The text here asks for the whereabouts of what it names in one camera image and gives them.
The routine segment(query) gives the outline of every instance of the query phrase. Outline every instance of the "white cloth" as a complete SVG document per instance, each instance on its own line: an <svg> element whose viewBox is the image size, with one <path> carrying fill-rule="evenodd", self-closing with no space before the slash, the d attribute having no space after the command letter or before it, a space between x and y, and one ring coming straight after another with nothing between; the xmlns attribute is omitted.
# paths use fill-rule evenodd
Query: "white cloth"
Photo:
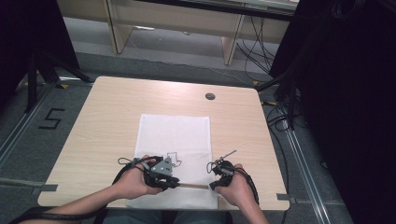
<svg viewBox="0 0 396 224"><path fill-rule="evenodd" d="M212 161L209 117L143 114L134 156L167 156L180 183L209 185L215 181L206 165ZM167 189L157 195L128 200L127 206L151 209L217 209L218 194L211 189Z"/></svg>

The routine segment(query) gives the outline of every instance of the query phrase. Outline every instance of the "forearm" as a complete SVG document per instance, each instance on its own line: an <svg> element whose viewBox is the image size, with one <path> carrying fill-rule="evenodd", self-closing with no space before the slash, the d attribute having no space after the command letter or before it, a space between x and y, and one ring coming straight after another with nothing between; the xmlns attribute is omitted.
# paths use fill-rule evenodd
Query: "forearm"
<svg viewBox="0 0 396 224"><path fill-rule="evenodd" d="M50 214L61 214L61 215L84 215L89 214L103 207L104 205L111 203L119 198L118 192L114 186L108 187L97 191L84 198L78 199L71 203L67 203L60 207L50 209L46 213ZM58 221L58 220L29 220L22 223L79 223L70 221Z"/></svg>
<svg viewBox="0 0 396 224"><path fill-rule="evenodd" d="M268 224L268 220L265 218L264 213L260 207L254 202L242 203L238 206L242 214L246 217L250 224Z"/></svg>

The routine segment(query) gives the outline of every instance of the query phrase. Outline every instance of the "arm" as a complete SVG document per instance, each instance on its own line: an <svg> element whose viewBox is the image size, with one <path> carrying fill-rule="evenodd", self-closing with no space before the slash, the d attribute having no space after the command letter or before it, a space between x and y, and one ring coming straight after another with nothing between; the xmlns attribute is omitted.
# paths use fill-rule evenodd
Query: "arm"
<svg viewBox="0 0 396 224"><path fill-rule="evenodd" d="M131 169L120 178L114 185L99 190L84 198L67 203L60 207L53 208L46 213L62 215L83 215L94 212L102 206L116 201L118 199L135 199L146 194L158 194L162 189L151 188L143 180L142 172L138 169ZM79 223L79 221L62 221L62 220L27 220L25 223Z"/></svg>
<svg viewBox="0 0 396 224"><path fill-rule="evenodd" d="M241 164L236 164L235 167L243 168ZM221 194L227 202L238 206L249 223L268 224L264 213L254 200L250 186L241 174L235 172L230 186L216 187L216 191Z"/></svg>

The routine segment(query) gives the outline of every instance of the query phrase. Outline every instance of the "gray floor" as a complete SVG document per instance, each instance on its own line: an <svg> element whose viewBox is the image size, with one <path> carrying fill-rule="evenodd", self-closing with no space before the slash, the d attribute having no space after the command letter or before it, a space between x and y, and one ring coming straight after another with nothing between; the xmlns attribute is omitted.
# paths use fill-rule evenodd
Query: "gray floor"
<svg viewBox="0 0 396 224"><path fill-rule="evenodd" d="M165 30L133 30L122 54L115 55L112 52L106 23L74 19L65 19L65 22L81 70L92 78L101 75L138 77L250 88L253 87L253 80L271 79L255 64L251 62L246 64L246 57L240 50L236 51L232 65L224 65L220 37L217 36L186 35L182 32ZM252 41L246 43L249 48L254 45ZM276 53L277 45L266 44L266 47ZM59 73L68 76L63 70L59 70ZM91 89L90 86L80 85L80 82L69 84L67 89L51 89L29 128L4 165L0 166L0 178L35 183L46 181ZM0 142L6 140L7 135L23 115L26 106L26 88L22 86L10 99L7 109L0 112ZM272 101L275 90L276 87L273 87L262 92L261 99ZM52 108L64 109L62 112L54 112L56 117L61 119L58 128L40 129L40 126L52 125L50 121L45 120ZM265 105L264 115L267 116L272 109L271 106ZM320 165L320 153L309 128L304 123L304 118L297 118L296 123L296 134L309 170L326 205L330 221L352 223L331 176ZM273 135L280 170L285 184L289 176L289 193L296 202L291 204L285 223L318 223L287 136L285 132L276 129L274 131L285 153L284 158L281 147ZM0 185L0 188L0 223L7 223L27 208L37 205L37 195L32 193L33 188L10 185ZM284 213L265 211L265 214L271 223L280 223ZM239 212L234 211L232 215L234 223L246 223Z"/></svg>

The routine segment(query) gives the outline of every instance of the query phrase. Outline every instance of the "human hand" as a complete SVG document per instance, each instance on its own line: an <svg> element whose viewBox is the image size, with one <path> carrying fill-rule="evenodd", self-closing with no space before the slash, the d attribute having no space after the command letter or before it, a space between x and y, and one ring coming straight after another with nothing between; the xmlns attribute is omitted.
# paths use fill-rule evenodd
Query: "human hand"
<svg viewBox="0 0 396 224"><path fill-rule="evenodd" d="M155 162L155 159L148 160L147 162ZM145 169L140 163L136 167L142 170ZM163 191L160 188L148 186L143 179L142 171L136 168L126 171L112 187L116 189L118 198L120 199L135 199L146 194L155 195Z"/></svg>
<svg viewBox="0 0 396 224"><path fill-rule="evenodd" d="M243 168L242 164L236 164L235 168ZM228 187L217 186L215 190L221 194L228 203L240 207L246 203L256 203L253 192L244 176L233 172L233 181Z"/></svg>

